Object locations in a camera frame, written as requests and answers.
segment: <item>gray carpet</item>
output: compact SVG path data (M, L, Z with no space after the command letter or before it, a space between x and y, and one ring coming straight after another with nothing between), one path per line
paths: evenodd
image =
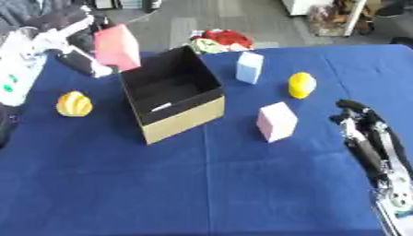
M369 36L316 37L305 18L290 18L279 0L167 0L147 16L141 10L116 10L110 16L127 23L142 51L163 51L187 42L192 30L230 29L251 37L256 48L323 44L388 43L394 36L413 36L413 16L377 18Z

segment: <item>yellow ball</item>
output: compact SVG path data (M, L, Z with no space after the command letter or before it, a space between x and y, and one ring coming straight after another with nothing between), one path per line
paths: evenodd
M289 79L289 95L302 100L307 98L317 85L315 78L305 72L294 74Z
M59 98L56 110L63 116L82 117L93 109L90 99L79 91L71 91Z

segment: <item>open box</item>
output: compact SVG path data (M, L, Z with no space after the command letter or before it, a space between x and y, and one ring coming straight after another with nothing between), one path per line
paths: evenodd
M147 144L224 113L221 85L187 46L148 58L123 72L122 81Z

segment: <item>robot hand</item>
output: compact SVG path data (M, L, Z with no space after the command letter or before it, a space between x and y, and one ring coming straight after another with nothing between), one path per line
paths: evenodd
M383 164L389 161L389 156L398 158L410 177L413 176L400 140L374 110L353 100L339 100L336 105L342 113L331 116L330 120L343 127L344 143L371 183L384 177Z
M371 108L353 100L336 103L330 120L343 128L344 144L372 184L372 204L386 235L413 235L412 169L393 130Z

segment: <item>light pink cube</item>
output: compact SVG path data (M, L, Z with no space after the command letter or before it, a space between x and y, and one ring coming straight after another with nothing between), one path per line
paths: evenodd
M96 32L95 51L103 65L117 65L122 71L140 67L139 44L125 25Z
M275 103L260 109L256 125L268 143L291 136L298 118L284 102Z

